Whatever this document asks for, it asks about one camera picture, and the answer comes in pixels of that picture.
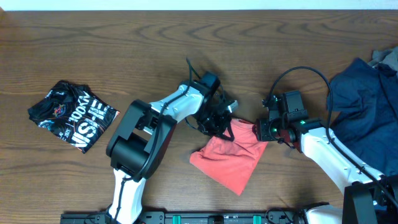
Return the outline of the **red printed t-shirt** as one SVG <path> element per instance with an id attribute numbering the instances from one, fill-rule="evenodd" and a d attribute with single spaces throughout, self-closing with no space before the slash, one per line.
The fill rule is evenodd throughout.
<path id="1" fill-rule="evenodd" d="M 254 172 L 268 143 L 257 140 L 254 124 L 232 119 L 233 141 L 212 137 L 199 151 L 190 156 L 190 163 L 240 196 Z"/>

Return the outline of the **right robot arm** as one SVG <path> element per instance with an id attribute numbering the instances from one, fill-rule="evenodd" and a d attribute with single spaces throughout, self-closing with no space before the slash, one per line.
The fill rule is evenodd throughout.
<path id="1" fill-rule="evenodd" d="M 289 223 L 397 223 L 397 177 L 363 162 L 319 119 L 259 119 L 254 133 L 259 141 L 286 144 L 313 160 L 343 194 L 342 208 L 308 205 L 287 215 Z"/>

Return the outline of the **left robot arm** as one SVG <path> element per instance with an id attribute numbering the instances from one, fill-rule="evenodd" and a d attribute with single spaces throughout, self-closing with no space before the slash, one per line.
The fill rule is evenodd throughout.
<path id="1" fill-rule="evenodd" d="M 197 121 L 197 130 L 233 140 L 231 113 L 236 100 L 220 96 L 212 99 L 219 83 L 182 82 L 177 90 L 159 101 L 133 101 L 106 148 L 111 159 L 116 185 L 107 215 L 111 223 L 134 223 L 142 212 L 142 194 L 160 165 L 179 122 L 189 116 Z"/>

